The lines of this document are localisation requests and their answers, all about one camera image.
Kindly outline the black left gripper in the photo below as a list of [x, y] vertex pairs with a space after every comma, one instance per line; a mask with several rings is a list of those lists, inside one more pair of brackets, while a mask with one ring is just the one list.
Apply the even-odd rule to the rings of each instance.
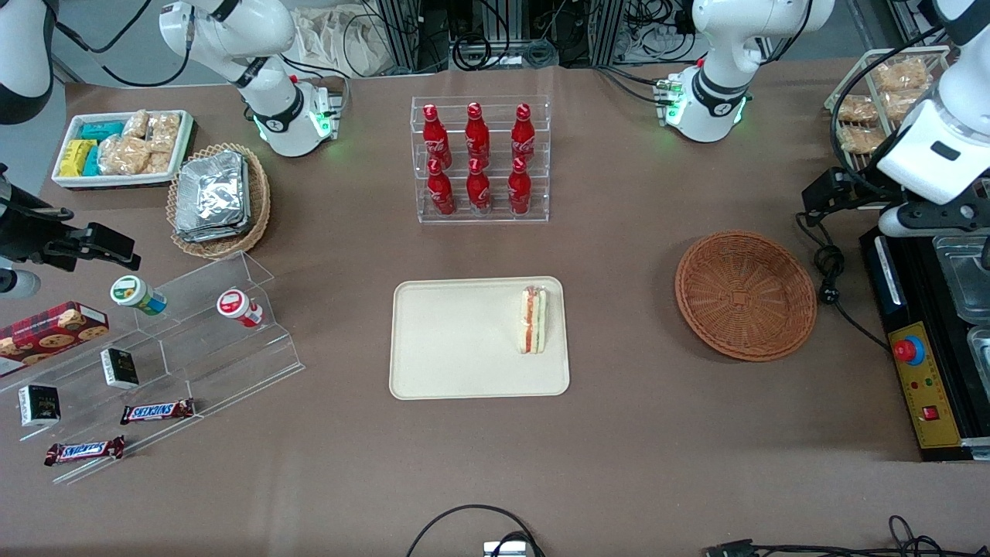
[[855, 172], [852, 177], [853, 182], [839, 168], [822, 172], [802, 191], [805, 216], [824, 217], [852, 208], [852, 231], [876, 226], [881, 211], [890, 208], [890, 179], [881, 172]]

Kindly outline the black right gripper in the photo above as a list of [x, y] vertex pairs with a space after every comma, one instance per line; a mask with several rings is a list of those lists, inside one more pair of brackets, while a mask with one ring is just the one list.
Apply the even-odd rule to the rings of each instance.
[[73, 230], [68, 220], [74, 212], [56, 208], [14, 186], [1, 166], [1, 257], [15, 263], [35, 263], [73, 272], [77, 259], [108, 261], [126, 269], [139, 269], [142, 258], [135, 253], [135, 240], [99, 223]]

